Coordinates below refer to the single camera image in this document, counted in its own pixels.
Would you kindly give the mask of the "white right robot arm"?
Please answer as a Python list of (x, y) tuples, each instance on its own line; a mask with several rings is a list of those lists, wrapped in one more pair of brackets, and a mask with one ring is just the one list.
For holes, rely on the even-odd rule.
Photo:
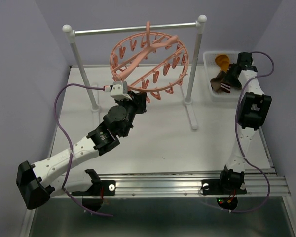
[(264, 124), (272, 102), (271, 96), (260, 87), (260, 77), (250, 52), (240, 52), (236, 63), (229, 65), (223, 83), (241, 90), (235, 113), (235, 143), (219, 178), (202, 180), (203, 195), (247, 192), (244, 181), (247, 152), (255, 133)]

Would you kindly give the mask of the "brown striped sock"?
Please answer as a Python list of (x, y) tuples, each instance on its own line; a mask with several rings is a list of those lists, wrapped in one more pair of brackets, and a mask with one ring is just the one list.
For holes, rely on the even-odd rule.
[(231, 84), (225, 80), (226, 72), (220, 71), (216, 77), (210, 80), (210, 85), (215, 93), (231, 93)]

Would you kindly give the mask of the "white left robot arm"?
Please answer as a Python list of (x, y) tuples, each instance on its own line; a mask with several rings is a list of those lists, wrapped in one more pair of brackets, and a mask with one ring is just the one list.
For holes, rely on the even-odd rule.
[(145, 92), (128, 91), (126, 98), (116, 101), (103, 121), (80, 141), (69, 148), (35, 163), (24, 161), (18, 166), (16, 185), (28, 210), (47, 203), (51, 197), (63, 193), (72, 196), (113, 196), (109, 189), (113, 180), (102, 181), (94, 169), (86, 169), (82, 176), (69, 180), (72, 168), (110, 152), (127, 137), (133, 128), (136, 114), (146, 112)]

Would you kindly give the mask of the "pink round clip hanger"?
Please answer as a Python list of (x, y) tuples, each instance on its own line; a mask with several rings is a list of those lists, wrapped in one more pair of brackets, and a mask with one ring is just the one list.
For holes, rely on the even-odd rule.
[(189, 68), (189, 53), (177, 35), (158, 32), (146, 23), (142, 32), (122, 39), (112, 50), (110, 70), (114, 81), (126, 81), (128, 88), (145, 92), (146, 101), (173, 94), (183, 84)]

